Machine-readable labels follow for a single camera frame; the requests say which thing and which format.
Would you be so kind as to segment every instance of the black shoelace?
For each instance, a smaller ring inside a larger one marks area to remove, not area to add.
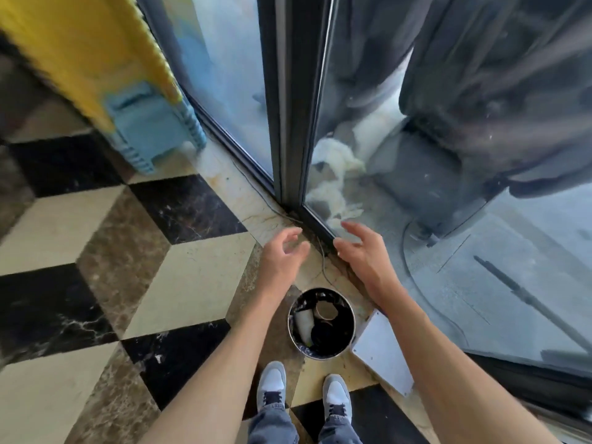
[[[282,393],[279,391],[265,391],[263,393],[263,405],[282,403]]]
[[[345,416],[345,405],[329,405],[330,416]]]

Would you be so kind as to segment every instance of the glass window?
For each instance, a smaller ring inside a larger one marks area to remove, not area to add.
[[[138,0],[175,76],[273,177],[256,0]]]
[[[464,350],[592,372],[592,0],[441,4],[339,0],[305,202]]]

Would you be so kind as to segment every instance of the jeans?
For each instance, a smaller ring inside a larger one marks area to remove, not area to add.
[[[297,444],[298,432],[282,404],[264,406],[251,420],[247,444]],[[319,444],[362,444],[349,421],[329,416],[319,433]]]

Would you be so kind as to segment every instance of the gray and white sneaker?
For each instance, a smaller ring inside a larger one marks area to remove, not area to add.
[[[265,405],[286,403],[286,370],[281,362],[271,362],[261,373],[257,387],[257,411]]]
[[[345,380],[338,374],[329,374],[323,383],[325,420],[329,416],[341,416],[352,423],[352,400]]]

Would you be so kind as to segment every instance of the round bucket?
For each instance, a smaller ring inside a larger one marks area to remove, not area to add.
[[[352,343],[355,330],[352,306],[329,288],[303,292],[288,313],[288,332],[294,346],[315,360],[337,357]]]

